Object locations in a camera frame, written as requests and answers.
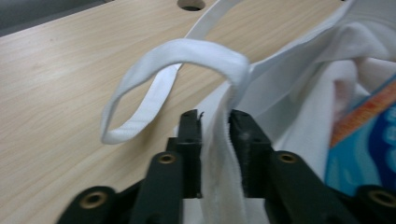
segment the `white fabric strap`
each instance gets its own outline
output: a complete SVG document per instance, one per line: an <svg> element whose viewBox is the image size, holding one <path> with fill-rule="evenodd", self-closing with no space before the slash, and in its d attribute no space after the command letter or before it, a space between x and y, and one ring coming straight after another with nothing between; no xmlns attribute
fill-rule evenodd
<svg viewBox="0 0 396 224"><path fill-rule="evenodd" d="M194 26L187 33L186 38L190 39L204 39L207 33L213 28L213 26L219 21L219 19L233 6L242 0L219 0L216 2L201 18L194 24ZM122 125L121 127L124 129L109 133L102 132L102 142L105 144L117 144L124 141L127 141L141 131L143 131L149 123L151 123L155 117L157 116L160 109L163 107L163 103L168 97L170 91L172 90L172 86L175 83L175 79L177 76L177 71L181 67L181 63L173 64L169 67L161 70L158 75L154 78L145 98L143 99L140 106L136 109L131 118L127 121L129 125ZM129 70L125 74L126 77L130 77L132 69ZM102 124L105 124L106 120L110 120L110 114L112 113L103 113L102 116ZM107 130L107 127L102 126L102 130ZM107 141L109 137L105 135L111 135L111 139L123 139L122 141Z"/></svg>
<svg viewBox="0 0 396 224"><path fill-rule="evenodd" d="M103 111L101 135L104 143L117 144L127 141L149 124L151 118L158 113L156 97L148 98L142 104L143 107L140 108L142 113L135 113L118 129L108 131L111 118L120 98L125 93L146 82L164 68L157 77L160 81L166 80L162 76L171 74L168 71L176 71L177 66L173 66L173 64L179 63L194 63L223 74L231 82L234 94L242 91L248 83L246 74L249 62L244 55L221 45L200 40L177 39L169 41L149 51L123 77ZM158 83L154 82L153 86L156 88L149 91L151 95L163 94L161 86L157 86Z"/></svg>

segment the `white cloth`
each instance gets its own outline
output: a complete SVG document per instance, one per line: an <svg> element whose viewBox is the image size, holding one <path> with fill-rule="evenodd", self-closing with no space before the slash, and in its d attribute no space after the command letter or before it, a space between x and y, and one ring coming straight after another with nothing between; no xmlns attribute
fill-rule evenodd
<svg viewBox="0 0 396 224"><path fill-rule="evenodd" d="M219 0L197 22L188 37L203 38L213 24L238 2ZM144 62L161 64L150 70L151 75L169 64L197 63L198 60L228 77L227 73L232 71L223 70L228 64L216 62L207 65L204 58L190 56L195 51L201 52L200 48L205 48L206 56L217 50L223 57L233 58L235 63L241 60L236 66L240 70L233 71L234 80L239 81L231 79L231 83L222 84L197 106L200 111L205 111L202 153L204 198L200 200L203 215L200 216L201 211L194 213L198 209L196 201L188 202L186 223L267 223L262 212L262 200L243 197L240 171L228 136L227 118L235 105L236 109L253 116L273 141L275 149L299 154L319 177L323 177L332 124L396 72L392 61L396 56L395 8L394 0L349 0L312 32L249 68L245 67L246 58L218 45L209 46L204 41L178 40L178 44L189 42L189 46L196 47L189 47L189 53L185 51L177 60L167 63L162 62L169 56L166 51L173 52L172 48L166 47L167 44L163 50L155 49L148 53L155 57L143 59ZM141 68L141 63L139 61L134 67ZM168 90L178 68L179 64L165 68L172 70L169 80L164 82ZM141 76L135 68L131 69L107 104L102 122L105 143L116 144L130 139L161 108L163 99L157 102L155 97L149 97L148 105L153 105L142 104L139 108L142 111L147 109L143 117L134 117L133 122L128 120L120 129L107 132L121 96L148 78Z"/></svg>

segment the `wooden table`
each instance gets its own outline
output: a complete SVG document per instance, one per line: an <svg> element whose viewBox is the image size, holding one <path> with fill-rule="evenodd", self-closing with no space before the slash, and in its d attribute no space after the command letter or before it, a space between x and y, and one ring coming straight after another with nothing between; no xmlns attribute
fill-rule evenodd
<svg viewBox="0 0 396 224"><path fill-rule="evenodd" d="M116 0L0 38L0 222L53 223L80 191L118 191L141 179L165 149L179 115L222 78L186 65L158 118L134 140L104 146L101 112L120 78L145 52L184 36L205 9L176 0ZM321 22L338 0L246 0L208 36L263 59ZM127 120L149 83L124 97L113 120Z"/></svg>

